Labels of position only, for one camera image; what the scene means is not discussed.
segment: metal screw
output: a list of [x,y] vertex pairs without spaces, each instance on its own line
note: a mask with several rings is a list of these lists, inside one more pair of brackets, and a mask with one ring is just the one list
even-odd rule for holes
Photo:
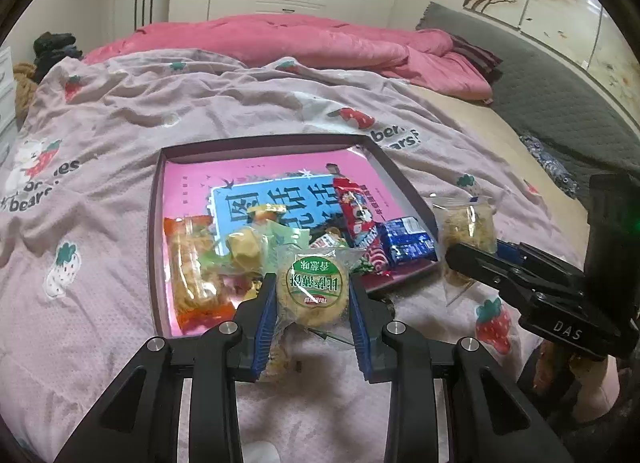
[[395,320],[386,325],[386,330],[393,335],[400,335],[406,331],[406,326]]
[[473,337],[465,337],[460,341],[460,345],[466,351],[478,351],[480,343]]
[[219,329],[223,335],[231,335],[232,333],[235,333],[236,331],[238,331],[238,324],[228,320],[220,324]]
[[149,342],[146,343],[146,348],[149,351],[159,351],[163,347],[164,347],[164,339],[161,339],[160,337],[152,338],[151,340],[149,340]]

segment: black device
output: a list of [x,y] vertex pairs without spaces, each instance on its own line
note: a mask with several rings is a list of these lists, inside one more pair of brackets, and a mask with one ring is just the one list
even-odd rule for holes
[[[235,382],[266,366],[276,318],[276,276],[233,321],[201,337],[154,337],[78,425],[56,463],[171,463],[177,457],[182,379],[193,379],[190,462],[241,463]],[[351,278],[350,322],[370,383],[392,382],[385,463],[438,461],[433,379],[446,389],[450,463],[565,463],[566,449],[516,384],[473,338],[427,340],[394,321]]]
[[498,289],[520,326],[593,360],[626,357],[638,343],[640,185],[628,175],[590,180],[591,226],[584,271],[521,243],[495,255],[457,244],[450,268]]

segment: beige bed sheet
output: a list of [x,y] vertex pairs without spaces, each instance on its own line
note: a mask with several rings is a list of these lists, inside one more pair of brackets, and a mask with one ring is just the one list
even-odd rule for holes
[[472,129],[487,148],[509,162],[514,173],[533,185],[545,200],[566,239],[584,259],[589,239],[587,210],[577,199],[569,198],[554,184],[507,122],[487,106],[447,97],[418,86],[412,86],[412,89],[458,123]]

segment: pink blanket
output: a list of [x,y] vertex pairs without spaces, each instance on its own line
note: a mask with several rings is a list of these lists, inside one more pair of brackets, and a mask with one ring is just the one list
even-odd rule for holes
[[465,100],[491,98],[481,74],[441,30],[387,30],[312,16],[255,14],[203,23],[156,23],[93,50],[88,64],[149,50],[197,48],[250,68],[292,56],[311,68],[368,69]]

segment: gray headboard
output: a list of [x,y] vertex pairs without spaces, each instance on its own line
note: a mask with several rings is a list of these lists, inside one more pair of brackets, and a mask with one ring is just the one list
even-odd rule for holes
[[640,178],[640,140],[625,120],[568,66],[533,44],[476,17],[431,3],[416,30],[440,28],[502,59],[492,109],[519,135],[537,136],[580,184],[625,170]]

